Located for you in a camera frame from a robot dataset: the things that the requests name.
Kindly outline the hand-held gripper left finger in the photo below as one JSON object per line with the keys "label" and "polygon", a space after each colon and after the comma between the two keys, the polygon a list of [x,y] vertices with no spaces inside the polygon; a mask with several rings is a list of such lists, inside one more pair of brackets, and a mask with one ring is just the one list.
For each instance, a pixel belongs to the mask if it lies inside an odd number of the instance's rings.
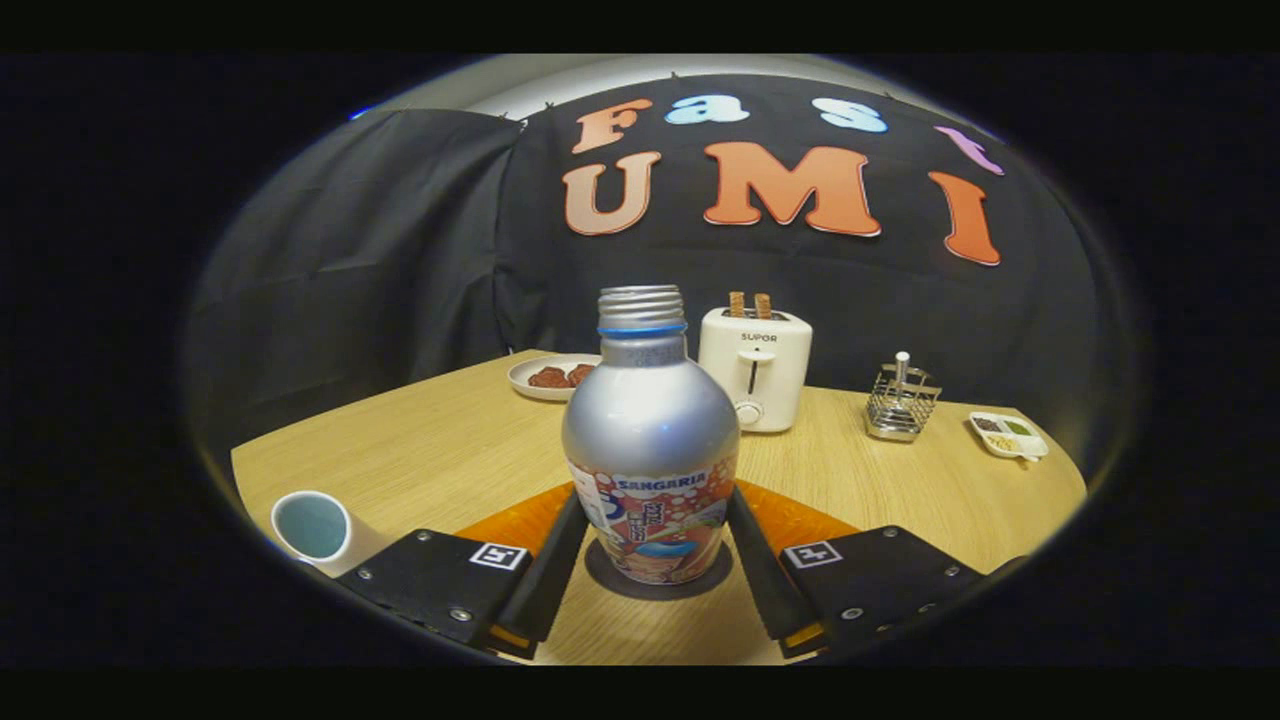
{"label": "hand-held gripper left finger", "polygon": [[554,487],[453,533],[413,529],[338,582],[420,632],[530,660],[586,529],[575,488]]}

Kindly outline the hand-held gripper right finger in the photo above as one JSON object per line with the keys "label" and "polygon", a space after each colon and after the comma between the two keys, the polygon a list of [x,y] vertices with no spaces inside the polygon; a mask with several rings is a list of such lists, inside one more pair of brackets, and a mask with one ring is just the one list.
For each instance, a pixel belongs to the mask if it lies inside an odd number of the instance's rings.
{"label": "hand-held gripper right finger", "polygon": [[859,530],[762,486],[735,486],[727,518],[765,633],[787,660],[883,644],[986,579],[904,527]]}

